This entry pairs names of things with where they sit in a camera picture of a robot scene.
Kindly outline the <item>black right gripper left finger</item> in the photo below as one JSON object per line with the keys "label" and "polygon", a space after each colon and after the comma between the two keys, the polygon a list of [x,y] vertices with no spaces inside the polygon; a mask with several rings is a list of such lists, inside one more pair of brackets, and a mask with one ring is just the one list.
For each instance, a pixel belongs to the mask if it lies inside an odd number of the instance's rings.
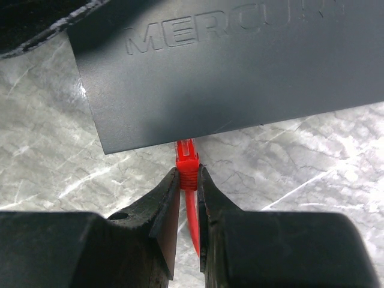
{"label": "black right gripper left finger", "polygon": [[104,218],[2,212],[2,287],[167,287],[174,276],[180,178]]}

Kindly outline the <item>black network switch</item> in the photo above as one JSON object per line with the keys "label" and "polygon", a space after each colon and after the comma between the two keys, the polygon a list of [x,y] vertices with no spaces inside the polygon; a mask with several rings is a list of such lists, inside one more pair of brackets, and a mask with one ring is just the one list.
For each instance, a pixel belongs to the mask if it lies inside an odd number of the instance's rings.
{"label": "black network switch", "polygon": [[67,33],[106,154],[383,100],[382,1],[110,1]]}

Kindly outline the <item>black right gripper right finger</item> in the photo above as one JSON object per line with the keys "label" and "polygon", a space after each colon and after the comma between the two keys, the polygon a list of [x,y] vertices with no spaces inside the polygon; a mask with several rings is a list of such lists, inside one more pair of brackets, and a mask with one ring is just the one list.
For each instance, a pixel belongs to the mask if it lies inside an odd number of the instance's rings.
{"label": "black right gripper right finger", "polygon": [[200,270],[206,287],[379,287],[351,220],[334,212],[245,211],[200,166]]}

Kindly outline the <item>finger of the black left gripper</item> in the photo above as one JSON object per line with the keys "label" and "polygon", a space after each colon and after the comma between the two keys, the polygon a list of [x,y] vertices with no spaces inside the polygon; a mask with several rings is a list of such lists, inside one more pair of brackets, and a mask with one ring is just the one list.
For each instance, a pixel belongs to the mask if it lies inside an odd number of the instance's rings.
{"label": "finger of the black left gripper", "polygon": [[41,46],[108,1],[1,1],[1,59]]}

